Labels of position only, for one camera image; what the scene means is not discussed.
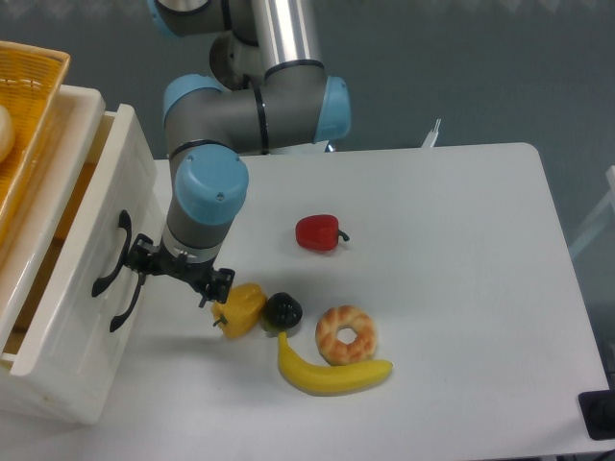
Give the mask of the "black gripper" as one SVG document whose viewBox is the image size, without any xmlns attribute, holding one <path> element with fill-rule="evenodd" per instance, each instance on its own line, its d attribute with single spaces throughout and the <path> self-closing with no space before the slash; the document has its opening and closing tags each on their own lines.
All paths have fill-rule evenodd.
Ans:
<svg viewBox="0 0 615 461">
<path fill-rule="evenodd" d="M 201 295 L 198 307 L 209 301 L 225 303 L 234 282 L 235 271 L 228 268 L 215 269 L 214 257 L 200 261 L 188 253 L 173 255 L 162 242 L 158 246 L 140 233 L 128 251 L 125 265 L 138 272 L 137 285 L 145 283 L 147 276 L 168 276 L 187 283 Z"/>
</svg>

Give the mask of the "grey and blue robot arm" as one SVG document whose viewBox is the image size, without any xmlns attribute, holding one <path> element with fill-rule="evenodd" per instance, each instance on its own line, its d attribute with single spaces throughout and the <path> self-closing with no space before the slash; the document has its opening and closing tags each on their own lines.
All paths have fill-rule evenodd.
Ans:
<svg viewBox="0 0 615 461">
<path fill-rule="evenodd" d="M 173 36 L 229 36 L 260 60 L 257 72 L 235 68 L 236 89 L 215 75 L 190 74 L 164 91 L 171 204 L 160 243 L 139 237 L 128 260 L 141 277 L 169 276 L 204 302 L 222 303 L 234 272 L 214 261 L 246 199 L 242 156 L 344 137 L 350 95 L 325 69 L 308 1 L 152 1 L 149 10 Z"/>
</svg>

